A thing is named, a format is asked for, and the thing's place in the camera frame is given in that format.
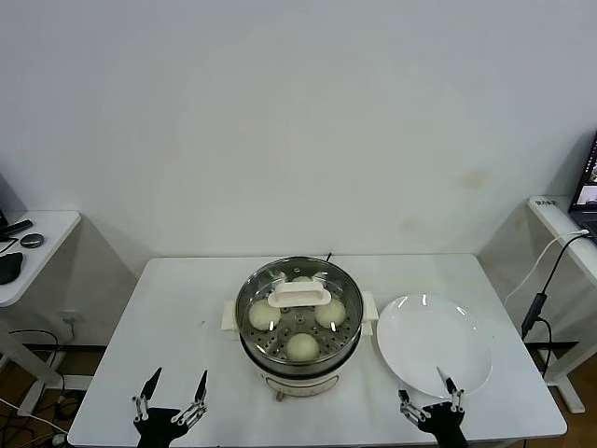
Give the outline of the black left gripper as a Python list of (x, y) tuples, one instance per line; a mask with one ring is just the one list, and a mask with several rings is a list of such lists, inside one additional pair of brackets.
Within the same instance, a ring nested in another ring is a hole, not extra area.
[(161, 372), (162, 367), (157, 368), (145, 382), (140, 394), (132, 397), (135, 407), (133, 425), (140, 435), (137, 448), (169, 448), (172, 441), (185, 436), (187, 427), (193, 427), (207, 411), (205, 398), (208, 370), (203, 372), (194, 399), (183, 411), (149, 408)]

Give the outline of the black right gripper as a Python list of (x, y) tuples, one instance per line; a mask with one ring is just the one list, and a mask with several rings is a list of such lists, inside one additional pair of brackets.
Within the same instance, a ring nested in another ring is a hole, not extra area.
[(458, 388), (452, 378), (440, 367), (437, 367), (437, 373), (451, 399), (421, 409), (411, 401), (406, 389), (399, 388), (397, 395), (400, 400), (400, 411), (412, 424), (417, 424), (422, 432), (433, 435), (438, 447), (467, 448), (467, 440), (461, 430), (461, 424), (465, 418), (463, 406), (465, 391)]

